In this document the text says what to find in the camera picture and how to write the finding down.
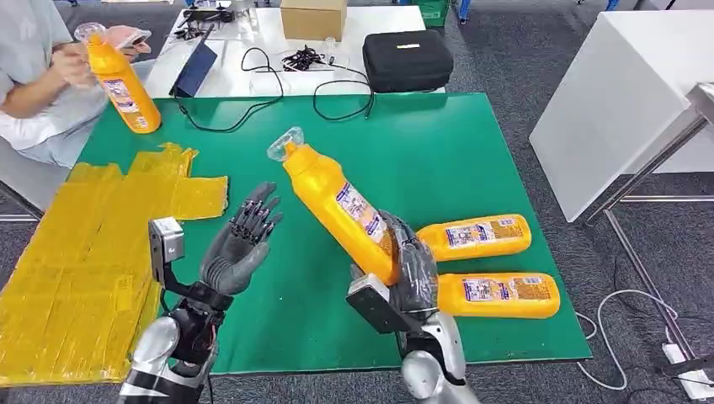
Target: white table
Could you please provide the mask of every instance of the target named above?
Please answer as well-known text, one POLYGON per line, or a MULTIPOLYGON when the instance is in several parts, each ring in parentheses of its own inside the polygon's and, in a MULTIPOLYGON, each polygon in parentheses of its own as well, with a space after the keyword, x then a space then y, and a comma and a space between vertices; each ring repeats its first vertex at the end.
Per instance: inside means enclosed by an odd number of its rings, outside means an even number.
MULTIPOLYGON (((714 11, 601 13, 530 143, 567 221, 635 173, 696 116, 686 95, 714 81, 714 11)), ((714 171, 703 130, 657 173, 714 171)))
MULTIPOLYGON (((241 59, 250 47, 257 46, 270 55, 270 64, 282 70, 280 59, 295 53, 305 45, 321 52, 324 42, 310 40, 286 40, 279 8, 257 8, 258 35, 241 35, 236 26, 224 24, 211 33, 206 44, 218 55, 196 97, 260 97, 280 94, 275 76, 269 72, 243 72, 241 59)), ((183 21, 180 14, 174 24, 183 21)), ((423 30, 424 21, 417 6, 347 7, 343 40, 338 43, 338 64, 358 72, 364 72, 362 45, 369 34, 423 30)), ((145 87, 153 98, 167 98, 168 91, 188 60, 197 41, 176 40, 169 37, 164 44, 145 87)), ((246 67, 259 66, 265 58, 259 52, 251 52, 246 67)), ((285 95, 312 95, 315 87, 335 79, 364 80, 341 69, 316 72, 281 72, 285 95)), ((355 83, 336 83, 320 89, 319 94, 369 93, 366 86, 355 83)))

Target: cardboard box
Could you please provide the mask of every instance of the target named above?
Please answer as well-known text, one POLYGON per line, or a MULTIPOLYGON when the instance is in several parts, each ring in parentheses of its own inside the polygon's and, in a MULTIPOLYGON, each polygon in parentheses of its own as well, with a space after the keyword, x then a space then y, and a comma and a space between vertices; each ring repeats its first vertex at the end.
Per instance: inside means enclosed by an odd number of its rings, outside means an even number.
POLYGON ((283 0, 283 30, 288 40, 342 40, 347 0, 283 0))

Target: yellow detergent bottle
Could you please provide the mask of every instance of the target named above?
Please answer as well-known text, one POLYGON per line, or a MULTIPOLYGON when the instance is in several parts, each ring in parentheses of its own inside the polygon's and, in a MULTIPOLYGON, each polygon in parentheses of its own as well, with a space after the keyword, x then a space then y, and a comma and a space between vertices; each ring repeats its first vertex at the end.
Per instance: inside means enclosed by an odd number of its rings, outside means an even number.
POLYGON ((379 212, 344 177, 339 163, 304 144, 298 127, 275 141, 268 157, 283 162, 297 197, 362 270, 386 285, 397 281, 392 234, 379 212))
POLYGON ((438 306, 452 316, 548 318, 560 294, 547 274, 443 274, 438 306))
POLYGON ((417 236, 437 262, 516 254, 530 246, 530 228, 521 215, 496 215, 430 225, 417 236))
POLYGON ((102 24, 85 23, 75 36, 87 46, 89 67, 124 122, 135 133, 151 133, 161 125, 161 114, 126 57, 107 43, 105 31, 102 24))

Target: robotic arm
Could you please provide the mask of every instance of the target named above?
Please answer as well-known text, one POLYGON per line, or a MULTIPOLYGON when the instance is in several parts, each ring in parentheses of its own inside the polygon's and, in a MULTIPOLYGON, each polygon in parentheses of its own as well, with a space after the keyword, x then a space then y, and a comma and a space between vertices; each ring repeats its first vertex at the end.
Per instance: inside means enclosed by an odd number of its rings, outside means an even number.
POLYGON ((379 333, 394 332, 402 377, 423 404, 480 404, 466 383, 466 359, 454 317, 437 307, 437 269, 429 248, 398 217, 381 211, 398 248, 399 281, 387 288, 352 266, 347 301, 379 333))
POLYGON ((184 232, 174 218, 149 222, 153 278, 181 297, 141 335, 119 403, 196 403, 218 356, 218 328, 233 296, 243 292, 268 254, 266 240, 282 214, 274 183, 261 183, 219 231, 206 252, 200 281, 180 284, 171 262, 184 256, 184 232))

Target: black case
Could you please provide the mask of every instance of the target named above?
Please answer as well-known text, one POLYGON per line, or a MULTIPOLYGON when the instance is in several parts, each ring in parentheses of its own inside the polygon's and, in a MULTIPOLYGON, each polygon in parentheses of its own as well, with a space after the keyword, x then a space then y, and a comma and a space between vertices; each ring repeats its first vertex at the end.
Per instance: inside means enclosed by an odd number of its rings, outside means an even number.
POLYGON ((367 35, 362 57, 377 93, 435 90, 454 70, 451 52, 433 30, 367 35))

